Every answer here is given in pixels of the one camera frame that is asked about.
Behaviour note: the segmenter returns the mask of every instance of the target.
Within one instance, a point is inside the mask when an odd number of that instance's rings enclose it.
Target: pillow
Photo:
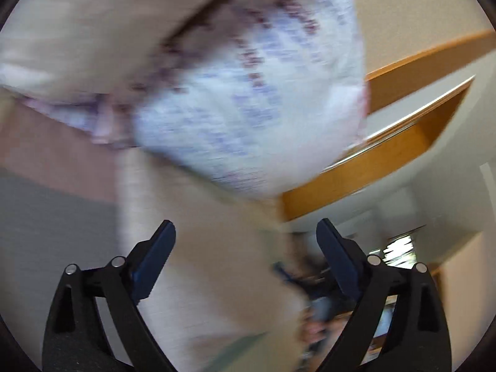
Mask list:
[[[0,84],[80,103],[106,94],[207,0],[20,0],[0,33]]]

